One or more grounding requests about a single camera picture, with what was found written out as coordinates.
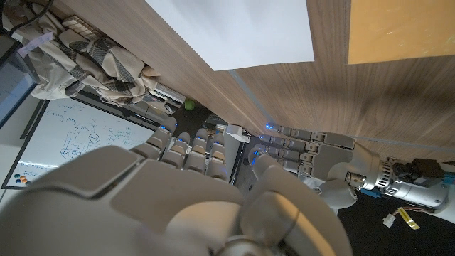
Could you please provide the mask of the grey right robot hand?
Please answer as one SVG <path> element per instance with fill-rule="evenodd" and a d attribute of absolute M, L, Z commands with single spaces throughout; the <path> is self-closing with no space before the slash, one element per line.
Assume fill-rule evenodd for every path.
<path fill-rule="evenodd" d="M 132 149 L 105 146 L 48 172 L 1 210 L 2 255 L 351 255 L 324 200 L 261 149 L 243 195 L 224 141 L 171 141 L 169 118 Z"/>

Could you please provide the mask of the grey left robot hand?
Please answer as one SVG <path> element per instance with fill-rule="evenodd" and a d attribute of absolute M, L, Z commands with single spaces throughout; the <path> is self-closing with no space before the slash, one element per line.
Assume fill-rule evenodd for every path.
<path fill-rule="evenodd" d="M 310 132 L 275 123 L 265 124 L 275 135 L 261 134 L 253 163 L 264 152 L 284 170 L 297 175 L 329 208 L 349 208 L 356 192 L 372 190 L 380 173 L 380 157 L 354 138 L 332 132 Z"/>

